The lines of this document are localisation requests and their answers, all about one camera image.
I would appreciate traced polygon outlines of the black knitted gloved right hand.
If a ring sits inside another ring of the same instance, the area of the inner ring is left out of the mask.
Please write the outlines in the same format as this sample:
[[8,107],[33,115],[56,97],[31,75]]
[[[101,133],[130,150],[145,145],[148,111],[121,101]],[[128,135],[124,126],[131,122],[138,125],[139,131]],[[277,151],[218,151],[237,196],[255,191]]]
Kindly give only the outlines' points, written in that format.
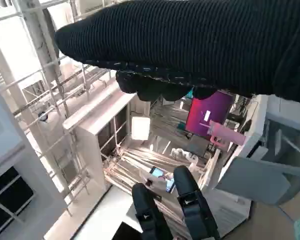
[[54,39],[73,60],[114,70],[142,101],[223,90],[300,103],[300,0],[131,0]]

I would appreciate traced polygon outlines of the black left hand blue tape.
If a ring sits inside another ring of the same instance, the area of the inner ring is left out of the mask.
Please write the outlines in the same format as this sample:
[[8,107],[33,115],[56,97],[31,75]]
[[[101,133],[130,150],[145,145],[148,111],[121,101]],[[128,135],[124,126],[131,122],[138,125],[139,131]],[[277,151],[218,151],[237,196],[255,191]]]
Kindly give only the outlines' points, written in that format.
[[[197,182],[189,169],[180,165],[173,171],[178,192],[178,203],[182,208],[185,224],[193,240],[213,238],[220,240],[218,225]],[[154,194],[142,183],[132,187],[136,218],[142,229],[143,240],[172,240],[174,237],[160,212]]]

